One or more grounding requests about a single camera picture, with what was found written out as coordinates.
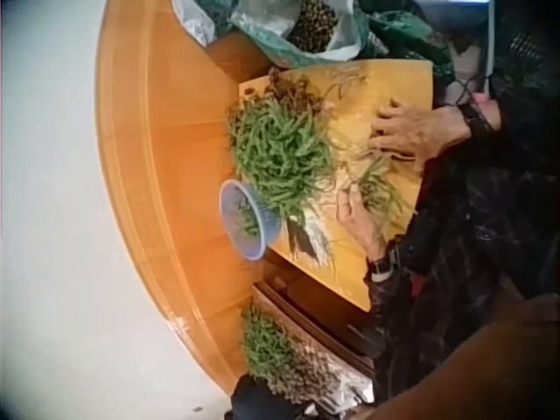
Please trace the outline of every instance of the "wristwatch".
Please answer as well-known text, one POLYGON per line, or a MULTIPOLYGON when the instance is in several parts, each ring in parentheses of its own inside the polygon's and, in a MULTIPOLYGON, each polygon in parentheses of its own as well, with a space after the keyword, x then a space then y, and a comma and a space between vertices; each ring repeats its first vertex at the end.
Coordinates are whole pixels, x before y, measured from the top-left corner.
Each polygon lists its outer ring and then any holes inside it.
POLYGON ((367 271, 370 274, 380 275, 389 273, 394 267, 400 265, 398 250, 395 246, 397 238, 387 245, 387 253, 376 261, 367 260, 367 271))
POLYGON ((462 103, 458 105, 457 108, 465 119, 466 125, 471 129, 472 138, 480 139, 494 131, 487 119, 472 103, 462 103))

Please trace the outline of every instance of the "left hand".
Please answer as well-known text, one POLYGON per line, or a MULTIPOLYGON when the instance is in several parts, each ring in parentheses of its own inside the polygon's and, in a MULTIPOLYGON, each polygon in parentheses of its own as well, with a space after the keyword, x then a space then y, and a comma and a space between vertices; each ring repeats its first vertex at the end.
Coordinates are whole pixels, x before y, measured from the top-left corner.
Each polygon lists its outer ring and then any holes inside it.
POLYGON ((415 156, 415 170, 422 172, 428 159, 466 140, 471 131, 456 107, 422 109, 391 100, 371 123, 367 149, 387 149, 415 156))
POLYGON ((339 189, 336 218, 364 248, 370 262, 385 256, 387 244, 381 232, 381 223, 364 207, 358 184, 346 183, 339 189))

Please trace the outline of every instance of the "pile of green beans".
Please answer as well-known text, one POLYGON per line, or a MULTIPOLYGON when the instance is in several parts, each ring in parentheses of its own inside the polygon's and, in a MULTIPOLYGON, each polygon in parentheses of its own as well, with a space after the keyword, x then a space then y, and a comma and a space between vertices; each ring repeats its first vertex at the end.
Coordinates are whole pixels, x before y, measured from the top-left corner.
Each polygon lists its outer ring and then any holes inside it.
POLYGON ((303 217, 318 183, 333 175, 325 131, 309 108, 295 112, 274 97, 253 97, 228 119, 239 174, 283 220, 303 217))

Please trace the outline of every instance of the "green herb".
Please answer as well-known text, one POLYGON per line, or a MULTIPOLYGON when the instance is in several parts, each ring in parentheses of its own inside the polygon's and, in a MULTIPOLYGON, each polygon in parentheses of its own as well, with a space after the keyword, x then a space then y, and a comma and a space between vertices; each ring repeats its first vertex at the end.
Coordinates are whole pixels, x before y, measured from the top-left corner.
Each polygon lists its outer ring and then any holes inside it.
POLYGON ((392 212, 400 214, 405 207, 410 208, 396 188, 383 177, 389 162, 390 159, 379 156, 358 182, 364 207, 369 212, 381 214, 382 225, 389 220, 392 212))
POLYGON ((273 381, 291 370, 294 349, 286 334, 254 306, 243 314, 243 350, 250 375, 273 381))
POLYGON ((256 219, 255 210, 251 203, 249 203, 249 199, 243 197, 239 201, 237 209, 240 215, 239 229, 251 239, 258 238, 260 234, 259 223, 256 219))
POLYGON ((265 96, 253 92, 228 118, 237 171, 282 220, 301 220, 303 207, 333 175, 325 127, 317 118, 322 101, 307 92, 305 79, 292 82, 270 73, 265 96))

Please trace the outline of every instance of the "black bag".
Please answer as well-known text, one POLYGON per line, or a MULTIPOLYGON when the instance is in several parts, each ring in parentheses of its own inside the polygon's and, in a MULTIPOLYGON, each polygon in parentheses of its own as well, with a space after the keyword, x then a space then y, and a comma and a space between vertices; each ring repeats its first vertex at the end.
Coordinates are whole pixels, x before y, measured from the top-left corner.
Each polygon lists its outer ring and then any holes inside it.
POLYGON ((265 381, 255 380, 248 374, 237 382, 231 406, 230 418, 234 420, 293 420, 301 411, 281 395, 273 395, 265 381))

